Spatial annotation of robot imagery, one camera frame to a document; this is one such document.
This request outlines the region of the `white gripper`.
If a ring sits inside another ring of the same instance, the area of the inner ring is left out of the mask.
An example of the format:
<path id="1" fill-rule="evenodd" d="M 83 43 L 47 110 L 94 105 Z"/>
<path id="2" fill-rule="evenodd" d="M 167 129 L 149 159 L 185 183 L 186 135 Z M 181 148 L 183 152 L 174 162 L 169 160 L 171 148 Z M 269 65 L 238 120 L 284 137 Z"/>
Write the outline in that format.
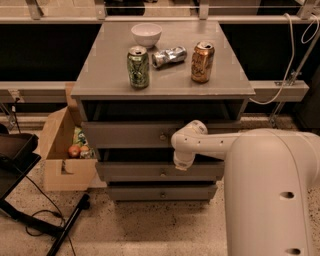
<path id="1" fill-rule="evenodd" d="M 180 171 L 187 171 L 192 166 L 194 159 L 195 155 L 192 153 L 175 151 L 173 155 L 175 168 Z"/>

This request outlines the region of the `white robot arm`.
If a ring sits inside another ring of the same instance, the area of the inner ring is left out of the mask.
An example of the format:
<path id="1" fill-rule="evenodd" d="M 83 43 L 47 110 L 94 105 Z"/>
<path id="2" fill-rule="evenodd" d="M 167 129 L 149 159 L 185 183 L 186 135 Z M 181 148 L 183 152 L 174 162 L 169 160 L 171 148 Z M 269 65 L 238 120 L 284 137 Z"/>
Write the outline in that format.
<path id="1" fill-rule="evenodd" d="M 320 137 L 254 129 L 210 134 L 195 120 L 172 135 L 174 163 L 221 159 L 228 256 L 313 256 L 308 189 L 320 184 Z"/>

